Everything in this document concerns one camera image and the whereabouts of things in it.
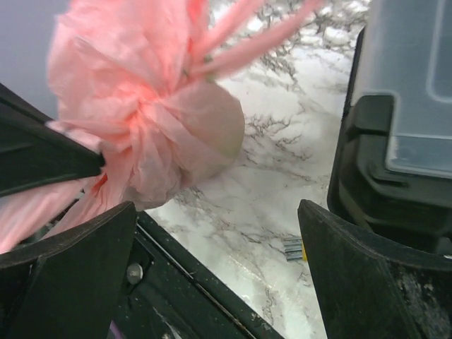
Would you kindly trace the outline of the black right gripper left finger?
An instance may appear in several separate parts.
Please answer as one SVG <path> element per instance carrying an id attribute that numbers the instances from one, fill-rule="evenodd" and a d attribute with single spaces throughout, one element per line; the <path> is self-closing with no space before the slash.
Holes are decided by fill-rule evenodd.
<path id="1" fill-rule="evenodd" d="M 1 255 L 2 338 L 106 338 L 134 238 L 136 210 L 116 206 Z"/>

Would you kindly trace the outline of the pink plastic bag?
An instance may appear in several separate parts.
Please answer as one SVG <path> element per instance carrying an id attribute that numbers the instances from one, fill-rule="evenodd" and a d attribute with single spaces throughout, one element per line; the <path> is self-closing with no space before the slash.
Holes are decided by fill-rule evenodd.
<path id="1" fill-rule="evenodd" d="M 224 170 L 244 138 L 238 99 L 218 80 L 294 35 L 320 6 L 219 54 L 261 1 L 237 1 L 209 26 L 207 1 L 72 1 L 57 18 L 47 62 L 58 117 L 47 127 L 105 159 L 85 179 L 28 189 L 1 204 L 1 251 L 62 215 L 56 235 L 132 201 L 165 204 Z"/>

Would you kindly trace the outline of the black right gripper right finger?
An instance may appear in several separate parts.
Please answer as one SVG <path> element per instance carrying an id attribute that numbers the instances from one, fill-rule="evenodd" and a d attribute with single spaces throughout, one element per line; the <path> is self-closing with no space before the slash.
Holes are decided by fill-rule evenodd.
<path id="1" fill-rule="evenodd" d="M 313 201 L 298 207 L 328 338 L 450 338 L 451 260 L 353 225 Z"/>

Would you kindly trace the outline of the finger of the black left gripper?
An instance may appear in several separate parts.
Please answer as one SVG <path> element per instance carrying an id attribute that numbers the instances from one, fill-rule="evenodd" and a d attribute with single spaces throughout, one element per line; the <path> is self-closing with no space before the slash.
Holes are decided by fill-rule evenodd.
<path id="1" fill-rule="evenodd" d="M 103 156 L 47 127 L 50 120 L 1 86 L 1 196 L 100 174 Z"/>

